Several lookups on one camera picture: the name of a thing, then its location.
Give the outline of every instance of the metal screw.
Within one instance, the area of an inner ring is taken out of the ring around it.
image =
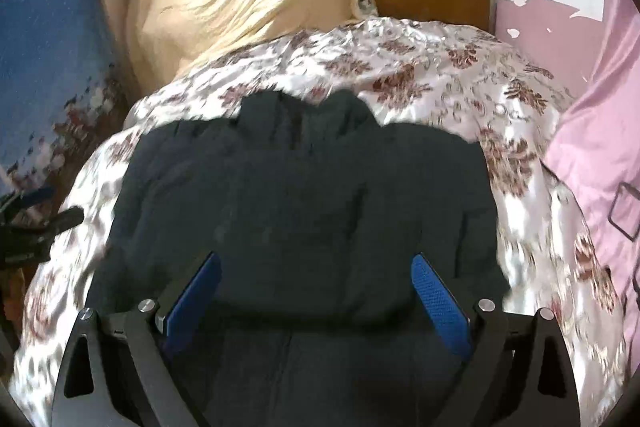
[[[87,321],[94,315],[94,311],[91,308],[82,308],[80,310],[80,320]]]
[[[540,316],[546,321],[552,321],[556,316],[549,308],[540,308]]]
[[[491,299],[480,299],[478,301],[478,307],[483,312],[492,312],[495,310],[495,303]]]
[[[138,304],[138,309],[141,312],[146,313],[146,312],[151,311],[154,308],[155,305],[156,305],[156,303],[153,302],[152,299],[145,299],[143,301],[140,301],[140,304]]]

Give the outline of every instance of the pink curtain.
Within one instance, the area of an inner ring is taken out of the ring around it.
[[[623,303],[632,371],[640,362],[640,311],[634,289],[640,240],[607,220],[620,182],[640,188],[640,13],[632,0],[605,0],[605,32],[590,85],[564,114],[545,163],[574,192],[591,230],[596,255],[609,266]],[[633,231],[640,201],[624,194],[615,220]]]

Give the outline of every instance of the silver bolt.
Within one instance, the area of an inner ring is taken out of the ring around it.
[[[552,321],[556,316],[549,308],[540,308],[540,316],[546,321]]]
[[[491,299],[480,299],[478,301],[478,307],[483,312],[492,312],[495,310],[495,303]]]
[[[156,303],[153,302],[152,299],[145,299],[143,301],[140,301],[140,304],[138,304],[138,309],[141,312],[146,313],[146,312],[151,311],[154,308],[155,305],[156,305]]]
[[[87,321],[94,315],[94,311],[91,308],[82,308],[80,310],[80,320]]]

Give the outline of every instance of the blue gripper pad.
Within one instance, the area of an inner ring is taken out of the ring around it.
[[[452,353],[468,360],[473,352],[468,318],[421,254],[411,263],[411,280],[440,338]]]
[[[167,315],[166,338],[162,344],[165,356],[171,358],[189,345],[221,279],[220,256],[211,253]]]

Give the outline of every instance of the floral bedsheet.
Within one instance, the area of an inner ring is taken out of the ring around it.
[[[582,425],[600,423],[624,383],[622,308],[574,196],[540,161],[571,98],[548,71],[476,28],[373,18],[301,31],[191,71],[136,103],[126,130],[94,153],[65,201],[84,208],[84,223],[60,235],[28,290],[10,391],[35,425],[48,425],[65,344],[105,255],[140,136],[174,120],[233,115],[244,95],[261,89],[312,102],[351,89],[380,123],[412,121],[479,140],[498,208],[497,258],[511,287],[503,308],[554,311]]]

